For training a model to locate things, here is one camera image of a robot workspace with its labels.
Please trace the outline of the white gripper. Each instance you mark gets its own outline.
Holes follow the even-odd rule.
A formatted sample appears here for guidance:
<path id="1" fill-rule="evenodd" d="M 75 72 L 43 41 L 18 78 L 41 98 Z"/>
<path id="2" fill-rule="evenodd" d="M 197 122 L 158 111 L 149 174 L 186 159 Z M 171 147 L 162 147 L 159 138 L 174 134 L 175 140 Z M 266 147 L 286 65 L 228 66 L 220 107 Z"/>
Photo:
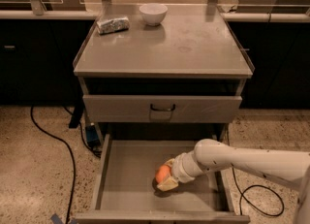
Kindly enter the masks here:
<path id="1" fill-rule="evenodd" d="M 203 170 L 193 151 L 182 153 L 175 158 L 169 159 L 165 162 L 165 165 L 172 167 L 172 176 L 181 183 L 188 183 L 193 181 L 196 177 L 203 175 Z M 178 182 L 172 176 L 158 183 L 157 188 L 163 192 L 176 188 Z"/>

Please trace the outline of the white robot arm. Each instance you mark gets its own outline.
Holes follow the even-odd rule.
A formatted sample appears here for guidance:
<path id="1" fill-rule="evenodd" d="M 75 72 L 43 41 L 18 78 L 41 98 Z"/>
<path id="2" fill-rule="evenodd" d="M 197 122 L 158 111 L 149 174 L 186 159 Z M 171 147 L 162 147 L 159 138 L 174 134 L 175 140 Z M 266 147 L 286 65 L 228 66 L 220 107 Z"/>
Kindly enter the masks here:
<path id="1" fill-rule="evenodd" d="M 228 168 L 286 186 L 298 192 L 293 224 L 310 224 L 310 153 L 232 147 L 211 139 L 165 162 L 156 172 L 157 188 L 170 191 L 208 173 Z"/>

